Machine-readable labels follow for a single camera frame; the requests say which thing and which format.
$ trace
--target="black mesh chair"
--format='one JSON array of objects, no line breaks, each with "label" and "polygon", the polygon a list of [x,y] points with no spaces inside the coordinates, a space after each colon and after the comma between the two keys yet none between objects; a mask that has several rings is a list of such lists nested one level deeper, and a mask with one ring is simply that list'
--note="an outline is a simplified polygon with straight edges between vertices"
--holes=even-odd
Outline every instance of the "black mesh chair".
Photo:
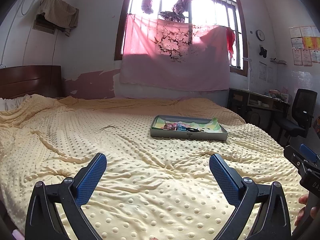
[{"label": "black mesh chair", "polygon": [[286,131],[286,137],[297,137],[298,135],[304,138],[307,137],[308,130],[311,127],[317,95],[317,92],[311,90],[298,89],[291,110],[292,118],[298,124],[295,124],[283,117],[275,118],[276,124],[280,126],[280,131],[277,138],[278,143],[280,142],[283,130]]}]

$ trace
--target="silver bolt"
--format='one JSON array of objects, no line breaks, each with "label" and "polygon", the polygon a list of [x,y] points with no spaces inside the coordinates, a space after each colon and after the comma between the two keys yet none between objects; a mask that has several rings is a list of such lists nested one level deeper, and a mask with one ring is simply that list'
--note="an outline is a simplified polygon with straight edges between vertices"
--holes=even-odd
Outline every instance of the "silver bolt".
[{"label": "silver bolt", "polygon": [[63,183],[65,183],[65,184],[70,184],[72,182],[72,178],[65,178],[64,180],[63,180]]},{"label": "silver bolt", "polygon": [[251,183],[252,183],[252,179],[250,179],[250,178],[244,178],[243,181],[244,181],[246,184],[251,184]]},{"label": "silver bolt", "polygon": [[276,187],[281,187],[280,182],[275,181],[273,184],[274,184]]},{"label": "silver bolt", "polygon": [[41,187],[41,186],[42,186],[42,183],[43,183],[42,181],[38,181],[35,186],[36,186],[36,187]]}]

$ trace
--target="wooden window frame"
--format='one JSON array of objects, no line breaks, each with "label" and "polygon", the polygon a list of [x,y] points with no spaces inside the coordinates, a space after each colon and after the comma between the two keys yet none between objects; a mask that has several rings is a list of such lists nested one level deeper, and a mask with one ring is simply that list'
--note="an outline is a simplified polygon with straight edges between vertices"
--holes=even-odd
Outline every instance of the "wooden window frame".
[{"label": "wooden window frame", "polygon": [[[243,57],[248,57],[248,42],[247,42],[247,31],[245,28],[245,22],[244,22],[244,14],[241,6],[240,0],[237,1],[237,7],[239,11],[240,16],[240,22],[241,22],[241,29],[242,29],[242,41],[243,41]],[[129,9],[130,0],[124,0],[121,14],[120,14],[120,20],[119,20],[119,26],[118,26],[118,32],[117,32],[117,38],[116,38],[116,48],[115,48],[115,60],[122,60],[122,43],[124,39],[124,32],[125,32],[125,25],[127,21],[127,15],[128,15],[128,9]],[[248,62],[243,61],[243,69],[230,67],[230,72],[237,73],[239,75],[248,76]]]}]

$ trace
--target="pink wall patch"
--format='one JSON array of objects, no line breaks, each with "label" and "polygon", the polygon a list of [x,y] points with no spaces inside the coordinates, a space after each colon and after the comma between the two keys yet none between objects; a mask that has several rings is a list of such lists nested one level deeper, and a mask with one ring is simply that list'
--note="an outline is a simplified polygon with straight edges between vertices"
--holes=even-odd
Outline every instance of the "pink wall patch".
[{"label": "pink wall patch", "polygon": [[75,81],[63,79],[65,95],[83,99],[114,98],[113,76],[118,73],[120,69],[95,71],[81,74]]}]

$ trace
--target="pillow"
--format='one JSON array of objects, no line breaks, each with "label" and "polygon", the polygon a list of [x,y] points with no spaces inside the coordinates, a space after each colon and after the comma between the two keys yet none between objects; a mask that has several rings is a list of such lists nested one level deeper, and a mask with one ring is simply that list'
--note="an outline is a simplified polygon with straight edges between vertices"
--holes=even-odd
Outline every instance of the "pillow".
[{"label": "pillow", "polygon": [[10,111],[17,109],[22,104],[22,102],[29,97],[29,95],[25,95],[24,97],[18,97],[15,99],[0,98],[0,111]]}]

